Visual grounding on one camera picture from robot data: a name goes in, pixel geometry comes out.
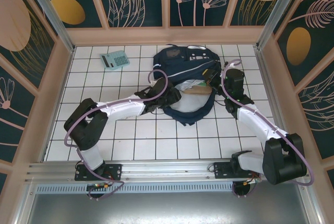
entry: navy blue backpack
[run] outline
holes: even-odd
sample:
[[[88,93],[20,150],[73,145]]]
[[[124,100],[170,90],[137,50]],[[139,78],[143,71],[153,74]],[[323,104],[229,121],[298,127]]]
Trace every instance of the navy blue backpack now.
[[[204,80],[202,73],[215,67],[217,63],[221,68],[219,56],[203,46],[172,45],[153,57],[153,69],[164,71],[174,86],[190,79]],[[159,72],[154,72],[153,75],[155,79],[163,77]],[[184,113],[171,107],[166,107],[163,111],[183,125],[193,125],[211,111],[215,95],[212,90],[207,103],[195,112]]]

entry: metal grate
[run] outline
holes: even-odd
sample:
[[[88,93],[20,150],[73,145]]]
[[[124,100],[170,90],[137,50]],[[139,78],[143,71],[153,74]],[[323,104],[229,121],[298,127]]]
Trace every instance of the metal grate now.
[[[86,194],[91,184],[45,184],[37,187],[36,194]],[[92,193],[110,192],[118,185],[100,188]],[[178,182],[178,183],[126,183],[116,193],[185,193],[224,192],[232,190],[232,182]]]

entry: calculator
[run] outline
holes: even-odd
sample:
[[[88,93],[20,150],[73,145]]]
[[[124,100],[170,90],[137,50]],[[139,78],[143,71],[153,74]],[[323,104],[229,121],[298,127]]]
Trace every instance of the calculator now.
[[[100,58],[104,67],[108,70],[116,70],[130,64],[124,51],[100,54]]]

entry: white tile floor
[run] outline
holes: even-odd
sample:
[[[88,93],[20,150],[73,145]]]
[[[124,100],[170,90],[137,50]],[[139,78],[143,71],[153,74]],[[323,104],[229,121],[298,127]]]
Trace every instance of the white tile floor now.
[[[73,148],[64,145],[65,121],[85,98],[113,101],[128,97],[148,86],[147,75],[153,56],[168,45],[83,46],[78,47],[57,114],[57,120],[44,160],[78,160]],[[242,59],[238,66],[245,72],[245,93],[261,112],[272,119],[265,87],[251,45],[206,45],[221,56],[221,61]],[[130,65],[112,72],[104,70],[99,54],[123,50]],[[223,97],[216,96],[218,102]],[[105,160],[159,160],[230,158],[246,149],[262,152],[261,143],[242,123],[214,104],[212,111],[193,126],[183,126],[157,110],[126,120],[108,122],[99,150]]]

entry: teal calculator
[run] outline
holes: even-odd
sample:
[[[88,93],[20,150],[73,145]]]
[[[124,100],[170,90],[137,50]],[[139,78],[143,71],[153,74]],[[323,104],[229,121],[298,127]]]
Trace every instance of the teal calculator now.
[[[108,70],[116,70],[130,64],[124,51],[100,54],[101,61]]]

